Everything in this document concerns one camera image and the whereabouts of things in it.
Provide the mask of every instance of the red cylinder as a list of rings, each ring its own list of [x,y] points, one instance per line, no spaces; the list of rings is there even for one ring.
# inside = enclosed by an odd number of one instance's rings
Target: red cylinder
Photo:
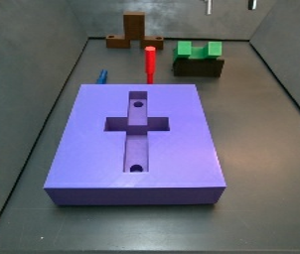
[[[145,48],[145,72],[148,73],[148,83],[153,83],[153,74],[156,72],[156,48]]]

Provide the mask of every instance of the side wall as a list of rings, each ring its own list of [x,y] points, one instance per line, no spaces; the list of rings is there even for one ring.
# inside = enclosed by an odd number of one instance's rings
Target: side wall
[[[300,106],[300,0],[279,0],[251,43]]]
[[[0,211],[86,40],[66,0],[0,1]]]
[[[124,11],[146,12],[146,35],[165,38],[250,40],[276,0],[215,0],[207,15],[203,0],[69,0],[90,37],[124,34]]]

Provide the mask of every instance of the table surface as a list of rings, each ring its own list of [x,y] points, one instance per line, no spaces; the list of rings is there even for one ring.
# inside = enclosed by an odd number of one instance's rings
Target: table surface
[[[104,68],[108,83],[146,80],[137,43],[113,50],[90,40],[0,217],[0,251],[300,251],[300,110],[250,43],[224,43],[221,78],[175,77],[175,47],[168,41],[159,52],[156,83],[197,85],[228,185],[220,202],[58,207],[50,200],[43,184],[80,85]]]

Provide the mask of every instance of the cross-shaped slot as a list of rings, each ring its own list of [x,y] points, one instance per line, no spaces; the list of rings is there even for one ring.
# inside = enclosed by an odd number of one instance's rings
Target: cross-shaped slot
[[[128,117],[106,117],[104,131],[125,131],[124,172],[149,172],[149,131],[171,131],[169,117],[148,117],[148,92],[129,92]]]

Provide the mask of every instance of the brown wooden block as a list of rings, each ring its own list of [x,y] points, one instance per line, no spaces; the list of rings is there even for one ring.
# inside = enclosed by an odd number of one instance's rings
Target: brown wooden block
[[[215,60],[176,59],[173,63],[175,75],[220,77],[223,73],[224,64],[225,60],[223,59]]]
[[[106,47],[110,49],[130,49],[130,40],[125,39],[125,36],[109,35],[105,38]]]
[[[164,50],[165,38],[161,36],[145,36],[145,39],[141,40],[141,49],[145,49],[148,46],[156,47],[157,50]]]
[[[145,13],[124,13],[124,33],[129,40],[142,40],[145,37]]]

